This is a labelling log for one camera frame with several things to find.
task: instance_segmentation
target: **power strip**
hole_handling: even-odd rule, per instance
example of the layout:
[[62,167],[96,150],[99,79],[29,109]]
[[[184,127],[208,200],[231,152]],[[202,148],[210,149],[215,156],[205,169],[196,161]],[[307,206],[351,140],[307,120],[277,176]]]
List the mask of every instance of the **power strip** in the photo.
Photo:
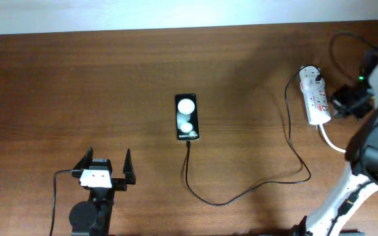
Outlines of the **power strip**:
[[319,125],[330,121],[331,114],[327,105],[325,81],[320,72],[315,67],[308,66],[300,71],[300,80],[308,123]]

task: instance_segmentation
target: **power socket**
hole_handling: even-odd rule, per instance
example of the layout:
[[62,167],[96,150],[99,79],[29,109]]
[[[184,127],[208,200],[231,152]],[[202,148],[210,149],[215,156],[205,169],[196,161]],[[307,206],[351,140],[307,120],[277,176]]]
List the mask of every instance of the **power socket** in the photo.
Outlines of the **power socket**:
[[319,125],[330,121],[331,114],[327,105],[325,81],[320,75],[320,71],[313,66],[302,68],[300,80],[308,123]]

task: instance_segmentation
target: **white wall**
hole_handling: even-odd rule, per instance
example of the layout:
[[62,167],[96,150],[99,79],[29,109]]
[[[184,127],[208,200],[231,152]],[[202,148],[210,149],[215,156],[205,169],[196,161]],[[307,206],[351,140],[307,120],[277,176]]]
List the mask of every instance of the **white wall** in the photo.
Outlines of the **white wall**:
[[0,0],[0,34],[378,19],[378,0]]

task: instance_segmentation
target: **white cable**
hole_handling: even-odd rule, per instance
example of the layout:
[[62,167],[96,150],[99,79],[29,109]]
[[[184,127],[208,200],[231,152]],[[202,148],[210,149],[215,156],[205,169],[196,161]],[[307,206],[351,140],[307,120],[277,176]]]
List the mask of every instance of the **white cable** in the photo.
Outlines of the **white cable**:
[[342,149],[342,148],[339,148],[335,145],[332,144],[331,140],[329,140],[329,138],[327,137],[326,135],[326,132],[325,132],[325,129],[323,128],[323,124],[319,124],[319,127],[320,127],[320,131],[322,132],[322,136],[324,137],[326,143],[333,149],[337,150],[338,152],[341,152],[341,153],[345,153],[347,151],[345,151],[345,149]]

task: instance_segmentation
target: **brown tabletop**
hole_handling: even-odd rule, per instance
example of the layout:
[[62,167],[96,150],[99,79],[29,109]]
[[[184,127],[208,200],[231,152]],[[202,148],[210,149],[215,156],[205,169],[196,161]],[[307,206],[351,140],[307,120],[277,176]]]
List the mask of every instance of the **brown tabletop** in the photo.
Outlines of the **brown tabletop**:
[[[308,124],[298,80],[289,89],[293,143],[312,179],[263,186],[219,208],[182,181],[174,95],[197,94],[200,140],[189,179],[205,199],[227,201],[263,180],[302,180],[285,141],[284,87],[305,64],[322,69],[328,94],[354,84],[329,60],[338,30],[378,45],[378,21],[0,35],[0,235],[48,235],[53,173],[89,147],[112,161],[115,178],[132,151],[137,182],[116,193],[111,234],[230,235],[298,224],[346,165]],[[365,50],[347,38],[335,45],[353,76]],[[360,125],[333,119],[326,131],[344,148]],[[70,234],[70,210],[88,195],[70,175],[58,178],[54,235]],[[378,193],[345,229],[378,235]]]

